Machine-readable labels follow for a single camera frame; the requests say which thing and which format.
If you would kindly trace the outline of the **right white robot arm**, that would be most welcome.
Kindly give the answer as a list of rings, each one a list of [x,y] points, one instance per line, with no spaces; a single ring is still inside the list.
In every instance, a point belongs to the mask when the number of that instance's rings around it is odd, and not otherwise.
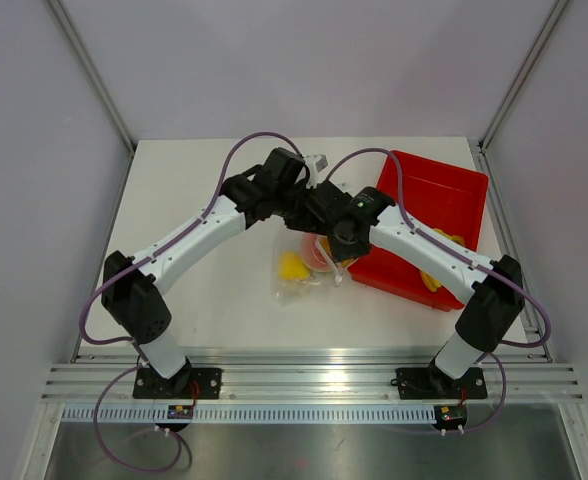
[[[456,397],[473,364],[495,351],[524,307],[518,262],[466,251],[374,187],[350,195],[324,181],[307,194],[305,207],[335,262],[358,259],[377,247],[434,277],[463,304],[452,335],[425,373],[428,393]]]

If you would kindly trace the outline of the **yellow pear toy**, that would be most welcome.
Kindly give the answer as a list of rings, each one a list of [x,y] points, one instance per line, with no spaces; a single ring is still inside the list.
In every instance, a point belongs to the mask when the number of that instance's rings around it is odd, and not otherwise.
[[[310,277],[311,271],[298,253],[285,251],[279,257],[278,275],[285,281],[305,281]]]

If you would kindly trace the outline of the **watermelon slice toy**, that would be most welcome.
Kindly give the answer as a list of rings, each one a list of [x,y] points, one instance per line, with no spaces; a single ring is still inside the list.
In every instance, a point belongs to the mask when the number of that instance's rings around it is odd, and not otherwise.
[[[300,256],[305,265],[313,272],[328,273],[332,266],[326,257],[330,257],[320,245],[319,240],[325,236],[304,233],[300,243]]]

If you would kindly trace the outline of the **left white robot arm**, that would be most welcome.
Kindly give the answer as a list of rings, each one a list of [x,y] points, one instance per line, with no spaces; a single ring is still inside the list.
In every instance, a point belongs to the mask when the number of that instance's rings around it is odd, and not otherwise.
[[[101,304],[139,348],[148,369],[137,378],[155,397],[198,390],[197,375],[170,331],[165,294],[221,243],[271,216],[292,215],[326,166],[322,154],[275,148],[264,163],[220,181],[212,204],[156,244],[130,257],[119,251],[107,257]]]

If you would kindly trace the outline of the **clear zip top bag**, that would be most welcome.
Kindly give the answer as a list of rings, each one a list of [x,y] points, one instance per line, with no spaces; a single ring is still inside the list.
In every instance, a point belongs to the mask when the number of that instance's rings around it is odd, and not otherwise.
[[[281,304],[307,299],[339,287],[355,259],[335,262],[328,238],[318,234],[285,231],[275,240],[271,291]]]

